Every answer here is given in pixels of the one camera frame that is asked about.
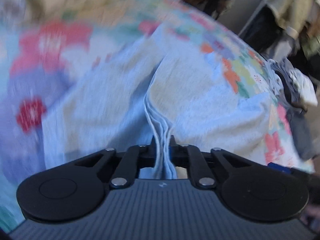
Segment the person's right hand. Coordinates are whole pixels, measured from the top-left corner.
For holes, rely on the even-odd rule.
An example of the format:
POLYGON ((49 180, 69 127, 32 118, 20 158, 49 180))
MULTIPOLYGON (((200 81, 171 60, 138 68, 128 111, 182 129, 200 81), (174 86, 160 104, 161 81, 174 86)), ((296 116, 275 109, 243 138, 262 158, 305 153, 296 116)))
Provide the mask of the person's right hand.
POLYGON ((303 210, 300 220, 313 231, 319 231, 319 214, 319 205, 308 204, 303 210))

